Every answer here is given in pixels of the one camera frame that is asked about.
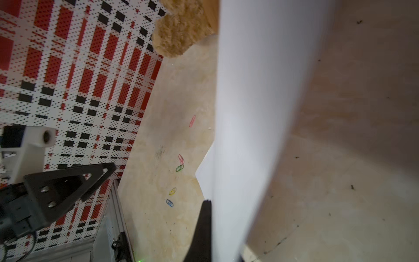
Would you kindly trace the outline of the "blue paperclip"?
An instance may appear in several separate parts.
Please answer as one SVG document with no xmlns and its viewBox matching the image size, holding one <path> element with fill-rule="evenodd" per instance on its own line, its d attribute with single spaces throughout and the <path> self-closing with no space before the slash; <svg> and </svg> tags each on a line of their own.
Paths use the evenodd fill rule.
<svg viewBox="0 0 419 262">
<path fill-rule="evenodd" d="M 167 199 L 166 203 L 170 206 L 170 207 L 174 207 L 174 204 L 171 200 Z"/>
</svg>

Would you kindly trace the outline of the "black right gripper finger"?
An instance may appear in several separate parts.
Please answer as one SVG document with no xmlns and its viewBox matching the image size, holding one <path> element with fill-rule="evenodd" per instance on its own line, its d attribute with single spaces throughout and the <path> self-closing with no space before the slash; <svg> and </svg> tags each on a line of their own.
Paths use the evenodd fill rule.
<svg viewBox="0 0 419 262">
<path fill-rule="evenodd" d="M 184 262 L 211 262 L 212 202 L 204 200 Z"/>
</svg>

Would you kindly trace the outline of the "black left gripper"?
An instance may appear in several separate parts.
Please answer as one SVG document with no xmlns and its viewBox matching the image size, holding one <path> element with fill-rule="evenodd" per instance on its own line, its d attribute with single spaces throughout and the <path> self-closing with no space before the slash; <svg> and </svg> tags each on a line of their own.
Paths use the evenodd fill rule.
<svg viewBox="0 0 419 262">
<path fill-rule="evenodd" d="M 48 227 L 78 200 L 89 199 L 115 170 L 114 163 L 80 165 L 29 174 L 24 185 L 1 188 L 1 244 Z"/>
</svg>

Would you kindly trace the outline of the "document with pink highlight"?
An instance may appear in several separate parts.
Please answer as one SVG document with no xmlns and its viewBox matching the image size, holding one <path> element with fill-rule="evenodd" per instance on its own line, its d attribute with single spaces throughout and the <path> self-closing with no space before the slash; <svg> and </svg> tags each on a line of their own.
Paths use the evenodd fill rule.
<svg viewBox="0 0 419 262">
<path fill-rule="evenodd" d="M 215 139 L 196 171 L 212 262 L 239 262 L 336 1 L 220 1 Z"/>
</svg>

